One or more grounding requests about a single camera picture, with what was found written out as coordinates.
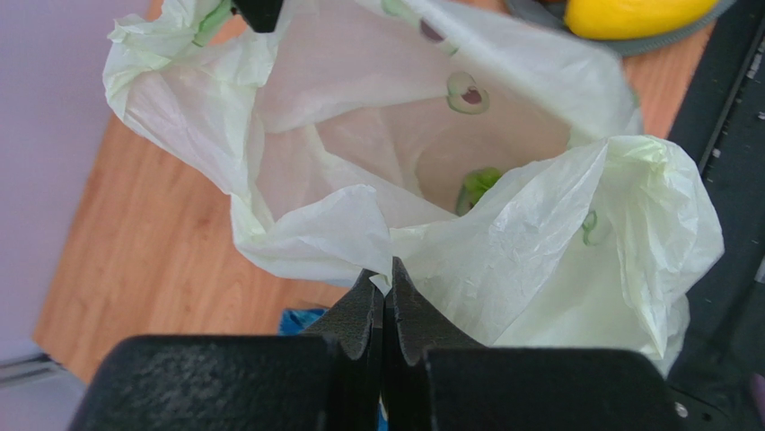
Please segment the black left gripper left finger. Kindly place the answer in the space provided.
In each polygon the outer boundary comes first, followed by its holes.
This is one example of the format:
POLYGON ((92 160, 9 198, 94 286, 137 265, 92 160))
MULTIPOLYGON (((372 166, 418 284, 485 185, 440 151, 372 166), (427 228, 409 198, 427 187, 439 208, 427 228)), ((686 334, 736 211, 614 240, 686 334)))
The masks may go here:
POLYGON ((383 295, 373 273, 293 336, 144 335, 101 363, 73 430, 375 430, 383 295))

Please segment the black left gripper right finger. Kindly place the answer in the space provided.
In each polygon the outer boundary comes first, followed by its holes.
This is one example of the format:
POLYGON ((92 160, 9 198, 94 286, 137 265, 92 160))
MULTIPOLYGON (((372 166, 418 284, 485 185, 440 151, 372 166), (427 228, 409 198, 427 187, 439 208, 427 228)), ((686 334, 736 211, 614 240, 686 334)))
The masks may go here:
POLYGON ((400 259, 383 312, 392 430, 679 430, 664 378, 610 348, 485 347, 414 286, 400 259))

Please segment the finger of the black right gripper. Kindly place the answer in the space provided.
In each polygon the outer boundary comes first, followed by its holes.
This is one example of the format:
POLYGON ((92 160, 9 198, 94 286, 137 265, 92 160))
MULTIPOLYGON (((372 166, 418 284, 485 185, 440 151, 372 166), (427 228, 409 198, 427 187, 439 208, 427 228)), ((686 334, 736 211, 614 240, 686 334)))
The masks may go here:
POLYGON ((275 31, 284 0, 232 0, 233 9, 256 33, 275 31))

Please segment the pale yellow plastic bag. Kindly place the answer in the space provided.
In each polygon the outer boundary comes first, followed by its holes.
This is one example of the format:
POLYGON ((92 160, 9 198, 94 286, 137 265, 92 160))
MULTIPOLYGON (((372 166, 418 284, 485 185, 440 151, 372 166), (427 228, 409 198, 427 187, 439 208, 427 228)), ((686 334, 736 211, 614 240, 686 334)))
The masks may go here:
POLYGON ((646 135, 620 60, 449 1, 231 1, 116 20, 108 104, 231 199, 269 273, 419 292, 487 346, 616 347, 667 374, 724 242, 697 165, 646 135), (469 172, 504 175, 466 215, 469 172))

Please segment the yellow fake mango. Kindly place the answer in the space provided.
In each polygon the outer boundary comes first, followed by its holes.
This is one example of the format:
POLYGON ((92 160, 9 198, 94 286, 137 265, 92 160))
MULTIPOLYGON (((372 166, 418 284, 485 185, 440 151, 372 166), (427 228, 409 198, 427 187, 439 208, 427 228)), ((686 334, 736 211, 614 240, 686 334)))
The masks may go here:
POLYGON ((630 40, 679 30, 711 12, 715 0, 570 0, 563 23, 589 40, 630 40))

